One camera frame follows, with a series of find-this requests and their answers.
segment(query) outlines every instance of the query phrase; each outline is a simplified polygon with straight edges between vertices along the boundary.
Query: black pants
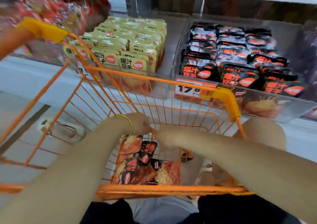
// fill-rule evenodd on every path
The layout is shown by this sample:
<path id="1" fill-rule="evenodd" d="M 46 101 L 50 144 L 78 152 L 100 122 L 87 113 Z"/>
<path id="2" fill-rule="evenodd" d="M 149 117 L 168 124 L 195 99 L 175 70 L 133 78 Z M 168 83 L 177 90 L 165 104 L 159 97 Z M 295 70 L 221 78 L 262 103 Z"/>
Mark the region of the black pants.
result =
<path id="1" fill-rule="evenodd" d="M 257 195 L 208 195 L 198 199 L 199 213 L 179 224 L 300 224 L 292 215 Z M 80 224 L 133 224 L 133 213 L 120 199 L 110 205 L 92 202 Z"/>

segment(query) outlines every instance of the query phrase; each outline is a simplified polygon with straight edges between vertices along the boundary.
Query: forearm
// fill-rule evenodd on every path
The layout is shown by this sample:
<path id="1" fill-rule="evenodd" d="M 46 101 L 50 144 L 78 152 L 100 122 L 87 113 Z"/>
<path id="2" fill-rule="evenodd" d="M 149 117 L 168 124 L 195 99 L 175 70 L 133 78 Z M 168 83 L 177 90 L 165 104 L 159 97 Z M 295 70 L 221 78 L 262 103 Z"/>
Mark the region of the forearm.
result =
<path id="1" fill-rule="evenodd" d="M 4 207 L 1 223 L 79 223 L 125 128 L 123 117 L 103 121 Z"/>
<path id="2" fill-rule="evenodd" d="M 250 191 L 307 223 L 317 219 L 317 164 L 238 138 L 182 130 L 177 146 L 209 158 Z"/>

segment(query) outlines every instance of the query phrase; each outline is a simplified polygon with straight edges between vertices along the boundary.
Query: orange shopping cart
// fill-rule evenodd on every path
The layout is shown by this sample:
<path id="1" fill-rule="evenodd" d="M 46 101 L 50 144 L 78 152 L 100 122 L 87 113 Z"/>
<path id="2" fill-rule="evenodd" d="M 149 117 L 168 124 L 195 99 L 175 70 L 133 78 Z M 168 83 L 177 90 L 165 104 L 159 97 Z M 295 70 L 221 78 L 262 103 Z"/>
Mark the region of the orange shopping cart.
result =
<path id="1" fill-rule="evenodd" d="M 158 130 L 162 124 L 178 125 L 184 128 L 222 135 L 228 134 L 228 132 L 232 132 L 233 134 L 236 131 L 240 131 L 241 136 L 245 138 L 240 122 L 241 114 L 238 110 L 234 95 L 230 90 L 198 86 L 148 75 L 106 69 L 81 39 L 69 33 L 67 30 L 56 26 L 48 25 L 31 18 L 25 18 L 17 29 L 4 35 L 3 40 L 5 42 L 2 41 L 0 43 L 0 50 L 2 50 L 0 58 L 4 58 L 8 53 L 23 43 L 38 37 L 71 48 L 82 66 L 90 73 L 93 81 L 88 80 L 86 75 L 78 69 L 76 64 L 77 60 L 65 58 L 64 66 L 61 67 L 11 123 L 8 130 L 0 138 L 0 146 L 11 137 L 14 130 L 25 122 L 25 118 L 30 114 L 32 108 L 69 66 L 73 66 L 78 73 L 81 73 L 76 88 L 65 101 L 62 108 L 55 109 L 55 111 L 52 110 L 49 118 L 41 119 L 39 123 L 34 123 L 34 126 L 29 128 L 29 130 L 17 140 L 17 142 L 27 144 L 31 150 L 20 157 L 14 156 L 14 153 L 4 153 L 4 155 L 0 157 L 2 166 L 8 167 L 8 170 L 13 170 L 14 168 L 20 170 L 20 172 L 17 172 L 17 175 L 21 173 L 21 168 L 25 170 L 24 175 L 28 172 L 32 172 L 33 176 L 38 175 L 41 171 L 49 167 L 51 162 L 70 148 L 70 146 L 84 138 L 85 133 L 92 131 L 102 120 L 115 114 L 125 114 L 129 112 L 142 112 L 146 114 L 153 128 L 152 133 L 143 136 L 143 140 L 148 141 L 155 140 L 155 130 Z M 97 67 L 88 65 L 76 48 L 63 42 L 63 39 L 66 37 L 77 39 L 85 50 L 91 54 Z M 188 97 L 187 95 L 185 100 L 182 95 L 185 88 L 199 88 L 204 92 L 204 95 L 221 100 L 226 109 L 221 110 L 194 103 L 194 93 L 192 97 Z M 151 96 L 151 92 L 154 90 L 157 93 L 161 93 L 161 98 Z M 163 93 L 168 93 L 168 98 L 164 98 Z M 55 128 L 62 128 L 70 133 L 69 138 L 65 139 L 56 135 L 54 133 Z M 38 136 L 36 142 L 29 142 L 28 132 L 30 132 L 29 135 L 32 135 L 33 141 L 35 139 L 34 136 Z M 105 166 L 101 186 L 97 191 L 97 195 L 104 200 L 162 195 L 252 194 L 243 186 L 195 186 L 194 183 L 188 181 L 186 170 L 182 169 L 184 164 L 181 162 L 181 158 L 186 158 L 186 154 L 190 152 L 181 149 L 169 152 L 162 151 L 159 148 L 159 144 L 154 152 L 154 158 L 180 163 L 181 170 L 178 185 L 111 184 L 113 175 L 116 172 L 118 153 L 121 151 L 121 148 L 122 143 L 118 143 Z M 51 161 L 43 163 L 43 159 L 48 158 L 48 156 Z M 0 182 L 0 191 L 3 193 L 18 193 L 29 181 L 30 180 L 23 178 L 17 180 L 6 179 L 6 175 L 3 175 Z"/>

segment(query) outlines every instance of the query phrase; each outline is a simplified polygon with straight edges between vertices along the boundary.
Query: leg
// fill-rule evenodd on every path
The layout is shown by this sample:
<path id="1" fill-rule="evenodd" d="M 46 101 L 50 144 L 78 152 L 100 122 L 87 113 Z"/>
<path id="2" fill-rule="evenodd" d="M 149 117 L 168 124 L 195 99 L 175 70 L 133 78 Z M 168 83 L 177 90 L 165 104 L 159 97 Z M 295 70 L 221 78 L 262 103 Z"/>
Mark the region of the leg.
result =
<path id="1" fill-rule="evenodd" d="M 248 140 L 286 151 L 286 136 L 281 126 L 267 118 L 252 117 L 242 124 Z M 234 137 L 241 138 L 237 131 Z"/>

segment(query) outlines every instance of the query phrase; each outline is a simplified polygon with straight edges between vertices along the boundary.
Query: bracelet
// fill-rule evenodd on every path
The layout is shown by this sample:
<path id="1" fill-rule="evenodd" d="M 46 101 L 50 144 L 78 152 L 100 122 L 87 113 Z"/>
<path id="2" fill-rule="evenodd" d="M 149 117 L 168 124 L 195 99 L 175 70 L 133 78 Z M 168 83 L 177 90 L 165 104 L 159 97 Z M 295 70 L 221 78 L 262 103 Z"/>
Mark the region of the bracelet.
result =
<path id="1" fill-rule="evenodd" d="M 126 118 L 128 121 L 129 121 L 129 123 L 130 123 L 130 125 L 131 125 L 131 132 L 130 132 L 130 134 L 127 136 L 127 137 L 122 137 L 121 139 L 127 139 L 127 138 L 129 138 L 131 135 L 132 135 L 132 133 L 133 133 L 133 124 L 132 124 L 132 122 L 130 121 L 130 119 L 128 118 L 128 117 L 126 117 L 125 115 L 123 115 L 123 114 L 116 114 L 116 115 L 114 115 L 114 116 L 122 116 L 122 117 L 124 117 L 124 118 Z"/>

